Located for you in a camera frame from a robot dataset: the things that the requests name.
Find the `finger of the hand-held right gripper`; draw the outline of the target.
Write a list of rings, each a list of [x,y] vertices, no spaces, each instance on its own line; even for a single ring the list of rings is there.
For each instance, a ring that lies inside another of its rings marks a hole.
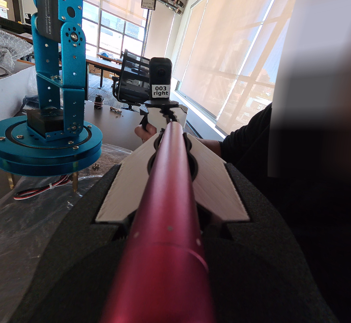
[[[169,108],[168,117],[173,122],[177,121],[181,125],[186,124],[188,108],[184,105]]]
[[[147,120],[148,123],[156,128],[157,132],[160,132],[162,129],[166,129],[168,124],[167,117],[161,112],[159,107],[149,107]]]

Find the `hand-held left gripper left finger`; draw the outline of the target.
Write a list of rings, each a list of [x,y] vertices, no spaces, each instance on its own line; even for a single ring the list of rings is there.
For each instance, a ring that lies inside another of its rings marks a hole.
[[[96,216],[96,222],[122,222],[141,201],[149,177],[147,166],[156,152],[156,134],[122,160],[120,169]]]

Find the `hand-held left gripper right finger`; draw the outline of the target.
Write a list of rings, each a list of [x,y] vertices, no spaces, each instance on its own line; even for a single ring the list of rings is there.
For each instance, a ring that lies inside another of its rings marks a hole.
[[[212,222],[250,221],[239,194],[225,168],[225,162],[191,135],[190,153],[198,173],[193,181],[195,200],[212,213]]]

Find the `magenta metal screwdriver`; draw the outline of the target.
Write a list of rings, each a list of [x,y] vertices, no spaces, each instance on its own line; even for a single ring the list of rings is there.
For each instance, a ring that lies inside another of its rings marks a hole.
[[[216,322],[177,122],[163,134],[99,322]]]

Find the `blue toy robot arm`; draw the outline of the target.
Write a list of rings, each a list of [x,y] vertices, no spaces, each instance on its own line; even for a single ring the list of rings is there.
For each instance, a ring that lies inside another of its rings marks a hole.
[[[1,121],[1,169],[22,176],[60,176],[78,188],[78,172],[101,154],[102,133],[84,120],[86,38],[83,0],[34,0],[31,18],[39,109]]]

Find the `person's right hand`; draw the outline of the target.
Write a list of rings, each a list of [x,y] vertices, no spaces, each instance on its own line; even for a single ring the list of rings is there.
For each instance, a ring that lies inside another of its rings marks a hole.
[[[146,124],[146,128],[144,129],[142,124],[138,125],[135,130],[135,134],[141,138],[142,143],[145,143],[152,136],[158,133],[157,128],[151,125],[150,123]]]

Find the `black office chair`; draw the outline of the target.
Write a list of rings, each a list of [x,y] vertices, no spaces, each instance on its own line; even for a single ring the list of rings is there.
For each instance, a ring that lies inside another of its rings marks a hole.
[[[112,77],[112,94],[119,102],[128,104],[124,109],[133,111],[132,106],[149,100],[149,63],[145,57],[124,51],[120,75]]]

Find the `wooden office table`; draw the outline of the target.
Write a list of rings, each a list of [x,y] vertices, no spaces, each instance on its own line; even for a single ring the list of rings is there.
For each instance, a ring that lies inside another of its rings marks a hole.
[[[98,68],[101,70],[100,73],[100,86],[99,88],[102,87],[103,85],[103,71],[109,71],[114,74],[119,75],[121,73],[121,65],[120,64],[115,64],[113,62],[109,62],[103,59],[98,59],[90,55],[86,55],[86,73],[85,73],[85,100],[88,100],[88,89],[89,89],[89,68],[88,65],[94,65],[94,67]]]

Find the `large clear plastic bag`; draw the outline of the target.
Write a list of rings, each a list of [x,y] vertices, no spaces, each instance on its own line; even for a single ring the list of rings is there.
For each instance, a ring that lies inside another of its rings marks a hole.
[[[35,197],[14,200],[14,194],[25,189],[43,187],[56,177],[21,177],[15,189],[1,199],[0,280],[1,310],[7,310],[23,295],[38,261],[58,224],[73,205],[113,165],[131,154],[114,145],[102,145],[98,168],[87,167],[79,172],[78,190],[72,182],[50,189]]]

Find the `white board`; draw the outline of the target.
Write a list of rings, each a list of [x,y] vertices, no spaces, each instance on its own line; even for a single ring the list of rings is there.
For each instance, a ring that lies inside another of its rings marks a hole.
[[[37,95],[36,68],[30,66],[0,80],[0,119],[13,117],[25,96]]]

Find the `clear bubble wrap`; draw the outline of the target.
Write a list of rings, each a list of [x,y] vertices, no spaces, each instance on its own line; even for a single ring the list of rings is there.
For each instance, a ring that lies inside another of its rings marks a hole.
[[[33,53],[33,45],[0,30],[0,77],[11,75],[18,59]]]

